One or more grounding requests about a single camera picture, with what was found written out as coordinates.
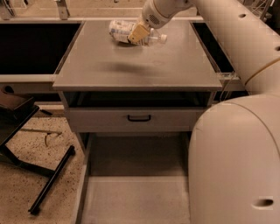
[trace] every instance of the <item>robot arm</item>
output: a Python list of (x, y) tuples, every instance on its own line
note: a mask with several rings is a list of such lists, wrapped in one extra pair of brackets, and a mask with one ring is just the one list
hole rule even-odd
[(129, 35), (131, 42), (137, 42), (150, 33), (150, 28), (159, 29), (167, 24), (178, 12), (192, 7), (188, 0), (147, 0), (136, 27)]
[[(280, 37), (237, 0), (192, 0), (254, 96), (212, 106), (197, 121), (189, 146), (194, 224), (280, 220)], [(147, 0), (135, 31), (160, 28), (183, 0)]]

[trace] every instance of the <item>lower shelf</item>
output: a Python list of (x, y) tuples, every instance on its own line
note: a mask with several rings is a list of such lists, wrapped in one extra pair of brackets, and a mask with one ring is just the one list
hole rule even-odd
[(91, 141), (76, 223), (190, 223), (187, 141), (181, 135)]

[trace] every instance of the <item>table top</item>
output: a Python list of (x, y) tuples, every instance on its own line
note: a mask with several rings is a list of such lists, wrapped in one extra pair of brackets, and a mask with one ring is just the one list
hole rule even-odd
[(187, 20), (159, 29), (164, 45), (128, 45), (109, 35), (108, 20), (86, 21), (54, 82), (60, 91), (221, 90)]
[(20, 120), (12, 120), (0, 114), (0, 146), (7, 144), (38, 110), (38, 106), (33, 106)]

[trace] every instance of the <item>drawer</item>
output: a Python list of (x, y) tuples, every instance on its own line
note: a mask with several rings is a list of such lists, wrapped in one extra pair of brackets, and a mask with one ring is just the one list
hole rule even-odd
[(186, 108), (69, 108), (72, 131), (190, 131), (204, 109)]

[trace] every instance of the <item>drawer handle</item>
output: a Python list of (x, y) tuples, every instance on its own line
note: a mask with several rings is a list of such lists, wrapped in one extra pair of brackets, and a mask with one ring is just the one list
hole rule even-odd
[(143, 118), (140, 118), (141, 116), (133, 116), (128, 115), (128, 120), (132, 123), (146, 123), (151, 120), (151, 115), (144, 115)]

